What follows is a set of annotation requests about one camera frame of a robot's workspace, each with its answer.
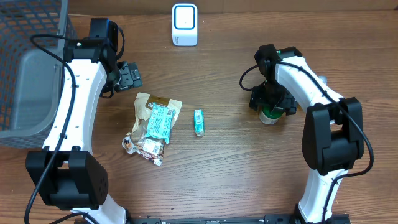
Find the brown snack wrapper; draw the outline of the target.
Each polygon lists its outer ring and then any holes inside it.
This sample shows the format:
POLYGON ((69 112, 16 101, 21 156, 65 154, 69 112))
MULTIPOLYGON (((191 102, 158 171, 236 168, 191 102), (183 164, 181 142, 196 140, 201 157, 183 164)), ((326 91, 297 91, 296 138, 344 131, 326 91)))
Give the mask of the brown snack wrapper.
POLYGON ((168 106, 175 110, 175 116, 172 120, 173 128, 182 108, 182 102, 148 93, 138 93, 134 102, 135 123, 132 131, 128 132, 123 138, 121 145, 127 153, 137 153, 155 165, 161 166, 164 159, 164 149, 167 144, 161 139, 145 137, 153 103, 168 106))

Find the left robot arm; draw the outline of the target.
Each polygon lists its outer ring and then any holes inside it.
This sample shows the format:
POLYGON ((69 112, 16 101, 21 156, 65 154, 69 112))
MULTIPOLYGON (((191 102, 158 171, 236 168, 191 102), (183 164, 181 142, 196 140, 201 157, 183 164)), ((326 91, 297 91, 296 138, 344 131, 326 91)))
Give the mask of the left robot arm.
POLYGON ((98 100, 142 86, 137 65, 121 58, 124 43, 122 28, 107 18, 93 18, 87 37, 66 39, 55 120, 42 149, 25 160, 35 185, 31 199, 86 223, 131 223, 129 211, 110 196, 108 173, 91 143, 98 100))

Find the yellow dish soap bottle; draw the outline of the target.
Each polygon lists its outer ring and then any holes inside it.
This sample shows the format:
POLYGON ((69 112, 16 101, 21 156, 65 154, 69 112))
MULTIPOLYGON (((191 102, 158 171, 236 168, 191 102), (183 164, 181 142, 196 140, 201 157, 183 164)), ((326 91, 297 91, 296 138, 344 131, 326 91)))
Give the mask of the yellow dish soap bottle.
POLYGON ((328 80, 327 80, 327 78, 325 77, 325 76, 319 76, 319 79, 326 85, 327 84, 327 82, 328 82, 328 80))

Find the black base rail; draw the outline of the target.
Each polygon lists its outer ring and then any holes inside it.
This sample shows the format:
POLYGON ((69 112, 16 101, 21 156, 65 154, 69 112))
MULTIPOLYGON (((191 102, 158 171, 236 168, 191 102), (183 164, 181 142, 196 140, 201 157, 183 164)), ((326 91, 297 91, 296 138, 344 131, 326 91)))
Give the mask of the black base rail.
POLYGON ((294 215, 265 215, 257 218, 208 218, 208 219, 171 219, 160 218, 128 218, 131 224, 304 224, 305 221, 294 215))

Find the teal tissue pack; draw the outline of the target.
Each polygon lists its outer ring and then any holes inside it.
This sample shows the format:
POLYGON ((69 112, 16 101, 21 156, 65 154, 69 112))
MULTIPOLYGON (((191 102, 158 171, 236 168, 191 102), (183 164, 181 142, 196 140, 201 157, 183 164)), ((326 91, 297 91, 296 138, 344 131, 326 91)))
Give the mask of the teal tissue pack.
POLYGON ((204 114, 201 109, 194 111, 194 124, 195 124, 195 134, 197 136, 205 135, 205 120, 204 114))

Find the grey plastic mesh basket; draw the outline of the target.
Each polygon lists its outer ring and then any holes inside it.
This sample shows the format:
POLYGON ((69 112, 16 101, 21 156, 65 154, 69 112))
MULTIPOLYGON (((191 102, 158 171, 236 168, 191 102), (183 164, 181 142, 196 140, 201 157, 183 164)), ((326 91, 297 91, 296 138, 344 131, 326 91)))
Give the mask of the grey plastic mesh basket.
POLYGON ((67 0, 1 1, 1 145, 41 147, 63 85, 64 38, 77 37, 67 0))

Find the white barcode scanner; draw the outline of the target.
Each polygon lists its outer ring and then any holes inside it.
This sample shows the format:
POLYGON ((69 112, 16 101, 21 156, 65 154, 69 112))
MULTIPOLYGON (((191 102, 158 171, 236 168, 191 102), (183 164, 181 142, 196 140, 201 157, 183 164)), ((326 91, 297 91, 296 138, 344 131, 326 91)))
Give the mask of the white barcode scanner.
POLYGON ((192 3, 177 3, 172 8, 172 42, 180 47, 198 43, 198 9, 192 3))

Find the green lid jar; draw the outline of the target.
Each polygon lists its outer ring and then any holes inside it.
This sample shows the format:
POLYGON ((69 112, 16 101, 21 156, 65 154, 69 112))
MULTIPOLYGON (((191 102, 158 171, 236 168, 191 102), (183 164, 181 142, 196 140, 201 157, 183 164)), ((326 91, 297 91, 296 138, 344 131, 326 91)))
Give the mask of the green lid jar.
POLYGON ((259 119, 267 125, 275 124, 283 115, 284 112, 270 112, 268 106, 263 106, 259 111, 259 119))

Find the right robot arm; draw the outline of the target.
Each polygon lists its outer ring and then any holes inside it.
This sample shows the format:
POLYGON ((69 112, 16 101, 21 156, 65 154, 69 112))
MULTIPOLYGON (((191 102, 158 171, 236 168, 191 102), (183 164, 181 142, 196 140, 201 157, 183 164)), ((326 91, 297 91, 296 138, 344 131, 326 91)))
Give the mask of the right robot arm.
POLYGON ((364 153, 361 103, 327 87, 295 47, 263 45, 254 58, 265 80, 250 89, 250 108, 268 125, 302 108, 301 148, 309 167, 294 213, 266 215, 265 223, 349 223, 347 215, 334 215, 332 206, 342 179, 351 175, 349 170, 364 153))

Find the teal snack packet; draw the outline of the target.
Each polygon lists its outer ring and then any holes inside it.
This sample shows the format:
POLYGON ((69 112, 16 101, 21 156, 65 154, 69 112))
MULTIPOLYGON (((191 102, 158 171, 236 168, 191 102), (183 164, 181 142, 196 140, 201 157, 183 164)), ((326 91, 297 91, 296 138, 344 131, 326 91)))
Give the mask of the teal snack packet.
POLYGON ((174 109, 153 103, 152 113, 147 124, 145 137, 161 139, 168 144, 170 141, 172 120, 174 116, 174 109))

